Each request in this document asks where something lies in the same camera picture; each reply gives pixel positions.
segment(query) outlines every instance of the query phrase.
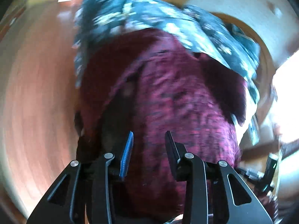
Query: purple fabric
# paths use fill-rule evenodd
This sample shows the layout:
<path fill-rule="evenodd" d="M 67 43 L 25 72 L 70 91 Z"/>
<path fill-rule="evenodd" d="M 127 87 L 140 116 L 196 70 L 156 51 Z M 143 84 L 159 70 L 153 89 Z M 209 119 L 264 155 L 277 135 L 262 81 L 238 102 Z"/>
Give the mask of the purple fabric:
<path fill-rule="evenodd" d="M 102 47 L 82 80 L 81 114 L 89 135 L 126 80 L 138 73 L 134 148 L 126 189 L 137 213 L 183 213 L 185 184 L 174 181 L 164 145 L 176 142 L 204 161 L 240 158 L 231 114 L 244 122 L 245 80 L 206 54 L 190 55 L 171 34 L 144 29 Z"/>

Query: curved wooden rim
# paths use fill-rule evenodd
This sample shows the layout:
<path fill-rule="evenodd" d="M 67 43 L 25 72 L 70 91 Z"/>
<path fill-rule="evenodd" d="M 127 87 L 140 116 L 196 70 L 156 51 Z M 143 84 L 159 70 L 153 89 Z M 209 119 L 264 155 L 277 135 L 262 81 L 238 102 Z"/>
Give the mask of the curved wooden rim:
<path fill-rule="evenodd" d="M 257 69 L 257 78 L 256 80 L 254 80 L 260 93 L 260 100 L 258 102 L 258 109 L 256 112 L 256 116 L 258 119 L 258 125 L 261 125 L 265 120 L 274 100 L 274 96 L 271 93 L 271 87 L 272 87 L 271 85 L 272 85 L 272 78 L 276 72 L 276 69 L 273 65 L 271 54 L 266 44 L 262 40 L 262 38 L 246 23 L 224 13 L 212 13 L 212 14 L 219 17 L 226 23 L 232 23 L 237 25 L 240 29 L 243 30 L 243 32 L 247 36 L 252 38 L 261 47 L 260 65 Z"/>

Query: floral print cloth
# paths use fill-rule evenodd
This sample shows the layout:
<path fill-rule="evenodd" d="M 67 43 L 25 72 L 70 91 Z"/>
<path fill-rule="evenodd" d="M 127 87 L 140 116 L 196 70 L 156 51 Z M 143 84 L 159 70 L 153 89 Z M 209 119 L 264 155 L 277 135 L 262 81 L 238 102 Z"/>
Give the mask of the floral print cloth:
<path fill-rule="evenodd" d="M 120 34 L 153 27 L 176 36 L 190 53 L 206 53 L 239 73 L 248 83 L 248 105 L 258 103 L 259 93 L 252 79 L 259 64 L 259 45 L 237 26 L 224 24 L 197 6 L 179 9 L 161 0 L 83 0 L 75 24 L 76 87 L 81 85 L 89 57 L 99 47 Z"/>

